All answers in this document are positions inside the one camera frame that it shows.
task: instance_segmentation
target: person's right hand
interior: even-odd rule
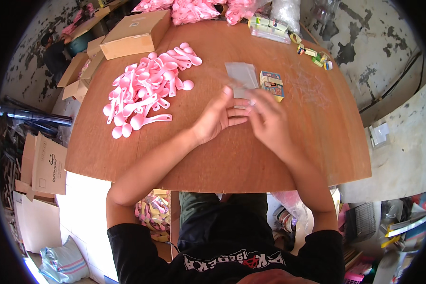
[[[255,102],[253,106],[248,107],[248,117],[254,135],[280,159],[284,160],[286,151],[292,147],[284,109],[273,95],[265,90],[253,89],[247,92]]]

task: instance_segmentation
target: forearm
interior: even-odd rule
[[[144,154],[112,185],[108,199],[122,206],[134,206],[197,146],[192,131],[180,132]]]
[[[314,216],[317,213],[335,212],[325,176],[298,147],[289,147],[281,159],[292,174],[301,200]]]

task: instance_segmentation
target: person's left hand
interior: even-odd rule
[[[210,100],[204,112],[191,128],[199,144],[204,144],[215,138],[221,130],[248,121],[247,117],[234,118],[234,116],[247,115],[244,109],[235,109],[234,105],[249,106],[247,99],[234,99],[233,91],[226,86],[221,94]]]

